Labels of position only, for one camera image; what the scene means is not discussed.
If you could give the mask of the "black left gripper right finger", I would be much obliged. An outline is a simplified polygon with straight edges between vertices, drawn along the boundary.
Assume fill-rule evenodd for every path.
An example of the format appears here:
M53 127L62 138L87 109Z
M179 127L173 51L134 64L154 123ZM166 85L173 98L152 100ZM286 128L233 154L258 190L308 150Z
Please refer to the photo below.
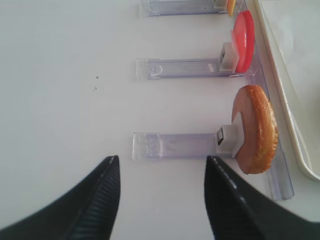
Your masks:
M221 158L206 158L204 202L216 240L318 240L311 222L276 204Z

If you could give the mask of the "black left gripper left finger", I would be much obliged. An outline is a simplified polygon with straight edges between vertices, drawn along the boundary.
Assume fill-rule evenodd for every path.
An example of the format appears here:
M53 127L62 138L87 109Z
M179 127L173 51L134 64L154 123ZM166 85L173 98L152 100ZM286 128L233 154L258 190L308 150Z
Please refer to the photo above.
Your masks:
M81 182L0 231L2 240L108 240L121 196L120 161L106 157Z

